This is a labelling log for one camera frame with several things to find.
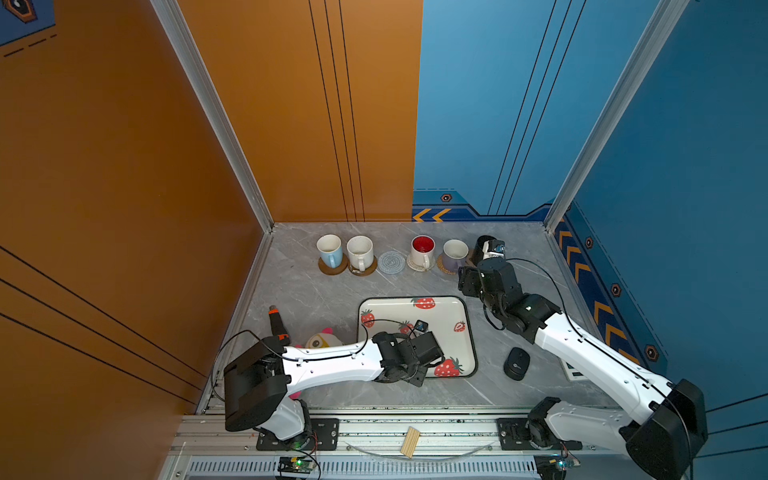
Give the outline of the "black mug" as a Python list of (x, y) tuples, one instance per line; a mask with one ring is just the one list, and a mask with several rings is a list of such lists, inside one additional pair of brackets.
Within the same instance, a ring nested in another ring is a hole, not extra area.
[(484, 259), (485, 256), (485, 246), (486, 243), (489, 241), (495, 240), (495, 237), (491, 235), (481, 235), (477, 238), (474, 249), (472, 250), (472, 253), (469, 255), (469, 262), (471, 262), (473, 265), (477, 265), (480, 261)]

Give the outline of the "purple mug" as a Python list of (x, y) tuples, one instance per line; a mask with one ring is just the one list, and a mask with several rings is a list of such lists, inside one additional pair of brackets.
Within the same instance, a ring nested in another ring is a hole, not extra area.
[(444, 243), (443, 253), (453, 258), (464, 258), (466, 263), (466, 259), (469, 254), (469, 247), (465, 242), (461, 240), (450, 239)]

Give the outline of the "tan rattan round coaster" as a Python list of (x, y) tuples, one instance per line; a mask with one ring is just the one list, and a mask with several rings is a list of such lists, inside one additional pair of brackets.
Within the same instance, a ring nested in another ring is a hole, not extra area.
[(464, 258), (453, 258), (445, 253), (439, 255), (437, 260), (438, 268), (445, 274), (457, 275), (460, 268), (465, 265)]

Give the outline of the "red inside white mug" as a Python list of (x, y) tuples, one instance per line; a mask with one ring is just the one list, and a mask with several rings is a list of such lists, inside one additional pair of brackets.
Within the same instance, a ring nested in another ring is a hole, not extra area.
[(418, 235), (411, 241), (411, 252), (431, 252), (434, 255), (435, 241), (428, 235)]

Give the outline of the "blue woven round coaster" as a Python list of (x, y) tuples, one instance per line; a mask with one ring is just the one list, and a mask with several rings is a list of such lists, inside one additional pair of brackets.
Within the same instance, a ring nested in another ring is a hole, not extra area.
[(406, 258), (397, 251), (390, 250), (378, 257), (378, 270), (386, 275), (397, 275), (406, 266)]

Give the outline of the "dark brown glossy coaster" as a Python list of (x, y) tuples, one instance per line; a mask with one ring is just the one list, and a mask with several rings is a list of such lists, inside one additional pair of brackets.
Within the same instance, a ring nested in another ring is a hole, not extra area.
[(373, 262), (365, 270), (358, 270), (358, 269), (356, 269), (352, 265), (352, 262), (349, 262), (349, 264), (348, 264), (349, 272), (352, 273), (353, 275), (359, 276), (359, 277), (365, 277), (365, 276), (371, 275), (371, 274), (373, 274), (377, 270), (377, 268), (378, 268), (378, 259), (376, 257), (373, 258)]

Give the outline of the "light brown wooden coaster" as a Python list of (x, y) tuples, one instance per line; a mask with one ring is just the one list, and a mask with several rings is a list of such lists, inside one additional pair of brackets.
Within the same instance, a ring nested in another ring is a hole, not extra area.
[(322, 258), (319, 258), (318, 262), (317, 262), (317, 265), (318, 265), (319, 270), (324, 275), (335, 276), (335, 275), (341, 274), (342, 272), (344, 272), (349, 267), (349, 260), (348, 260), (346, 255), (343, 255), (342, 256), (342, 261), (341, 261), (340, 265), (335, 267), (335, 268), (331, 268), (331, 267), (329, 267), (323, 261)]

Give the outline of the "light blue mug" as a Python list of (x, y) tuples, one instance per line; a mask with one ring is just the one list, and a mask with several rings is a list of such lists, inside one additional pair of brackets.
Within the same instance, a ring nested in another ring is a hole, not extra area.
[(329, 269), (341, 266), (343, 260), (342, 241), (335, 234), (326, 234), (320, 237), (316, 243), (320, 252), (322, 263)]

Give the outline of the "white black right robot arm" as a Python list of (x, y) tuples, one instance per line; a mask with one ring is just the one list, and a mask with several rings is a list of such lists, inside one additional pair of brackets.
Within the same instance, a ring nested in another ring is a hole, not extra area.
[(510, 260), (464, 266), (458, 288), (482, 301), (495, 328), (506, 329), (566, 361), (618, 405), (616, 411), (541, 401), (530, 422), (556, 440), (582, 441), (628, 455), (654, 479), (680, 479), (708, 439), (705, 398), (694, 383), (676, 383), (617, 353), (577, 325), (562, 304), (523, 291)]

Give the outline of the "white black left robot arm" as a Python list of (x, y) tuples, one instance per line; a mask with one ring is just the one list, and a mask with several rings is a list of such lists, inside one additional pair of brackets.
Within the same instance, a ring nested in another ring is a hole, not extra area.
[(292, 396), (342, 382), (407, 382), (419, 387), (445, 359), (435, 336), (379, 332), (356, 344), (303, 349), (276, 336), (258, 341), (223, 371), (225, 430), (255, 430), (291, 443), (312, 436), (309, 407)]

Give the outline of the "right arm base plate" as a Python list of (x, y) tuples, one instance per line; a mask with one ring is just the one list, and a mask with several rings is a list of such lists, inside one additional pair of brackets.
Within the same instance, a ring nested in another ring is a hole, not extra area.
[(563, 441), (555, 436), (543, 420), (528, 418), (499, 418), (496, 427), (501, 449), (554, 451), (565, 447), (568, 450), (582, 450), (579, 441)]

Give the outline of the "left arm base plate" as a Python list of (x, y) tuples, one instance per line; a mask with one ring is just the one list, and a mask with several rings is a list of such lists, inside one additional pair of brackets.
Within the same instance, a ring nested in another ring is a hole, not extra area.
[(338, 418), (311, 418), (305, 423), (304, 431), (288, 440), (279, 440), (273, 433), (261, 432), (258, 436), (258, 451), (335, 451), (339, 438)]

